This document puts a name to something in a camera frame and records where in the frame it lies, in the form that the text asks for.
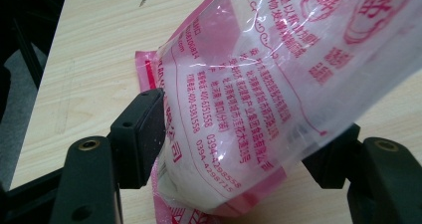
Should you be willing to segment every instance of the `transparent plastic packaging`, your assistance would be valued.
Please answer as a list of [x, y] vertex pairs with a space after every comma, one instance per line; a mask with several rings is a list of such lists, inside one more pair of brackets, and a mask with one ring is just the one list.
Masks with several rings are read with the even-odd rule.
[[157, 52], [136, 54], [142, 89], [166, 92], [160, 195], [248, 212], [421, 67], [421, 11], [422, 0], [206, 0]]

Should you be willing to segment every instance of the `pink logo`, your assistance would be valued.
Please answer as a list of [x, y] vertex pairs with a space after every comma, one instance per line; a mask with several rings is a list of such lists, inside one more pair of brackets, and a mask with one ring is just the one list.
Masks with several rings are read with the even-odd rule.
[[302, 16], [310, 22], [325, 19], [338, 8], [341, 0], [302, 0]]
[[354, 8], [344, 40], [348, 44], [362, 43], [382, 30], [409, 0], [362, 0]]
[[173, 153], [173, 161], [177, 162], [182, 157], [182, 151], [180, 150], [178, 141], [175, 141], [173, 144], [171, 144], [171, 151]]

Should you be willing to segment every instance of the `plastic bag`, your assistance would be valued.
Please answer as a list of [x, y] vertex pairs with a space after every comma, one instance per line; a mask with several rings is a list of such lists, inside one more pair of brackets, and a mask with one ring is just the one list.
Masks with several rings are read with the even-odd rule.
[[158, 191], [237, 216], [421, 67], [422, 0], [206, 0], [155, 52], [166, 91]]

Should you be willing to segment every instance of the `light wood tabletop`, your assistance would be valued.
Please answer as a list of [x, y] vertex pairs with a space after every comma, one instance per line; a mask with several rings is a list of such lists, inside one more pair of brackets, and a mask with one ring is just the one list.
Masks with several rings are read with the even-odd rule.
[[[139, 93], [135, 51], [156, 50], [202, 1], [66, 0], [12, 188], [62, 167], [80, 138], [107, 135]], [[419, 72], [357, 120], [360, 139], [395, 140], [422, 162], [421, 84]], [[252, 212], [224, 222], [350, 223], [347, 187], [321, 190], [299, 164]], [[123, 190], [122, 206], [125, 223], [155, 223], [150, 183]]]

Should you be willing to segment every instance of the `gray floor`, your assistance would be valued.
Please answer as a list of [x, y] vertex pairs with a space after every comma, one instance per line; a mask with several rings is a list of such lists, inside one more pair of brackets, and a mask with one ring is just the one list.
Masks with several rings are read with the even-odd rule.
[[[47, 57], [35, 47], [42, 66]], [[9, 190], [37, 96], [37, 89], [20, 51], [5, 63], [11, 73], [7, 107], [0, 123], [0, 182]]]

